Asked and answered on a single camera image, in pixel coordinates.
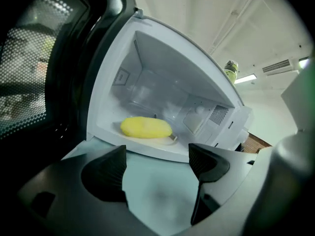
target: yellow object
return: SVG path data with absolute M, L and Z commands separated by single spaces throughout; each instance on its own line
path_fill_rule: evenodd
M 126 118 L 120 128 L 125 135 L 137 138 L 161 138 L 173 133 L 166 121 L 148 117 Z

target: fluorescent light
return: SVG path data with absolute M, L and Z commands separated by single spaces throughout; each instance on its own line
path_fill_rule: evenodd
M 309 58 L 304 58 L 299 60 L 300 67 L 303 69 L 309 63 Z
M 242 83 L 242 82 L 245 82 L 245 81 L 252 81 L 252 80 L 255 80 L 255 79 L 257 79 L 256 75 L 251 74 L 251 75 L 249 75 L 249 76 L 246 76 L 246 77 L 237 79 L 237 80 L 234 82 L 234 84 Z

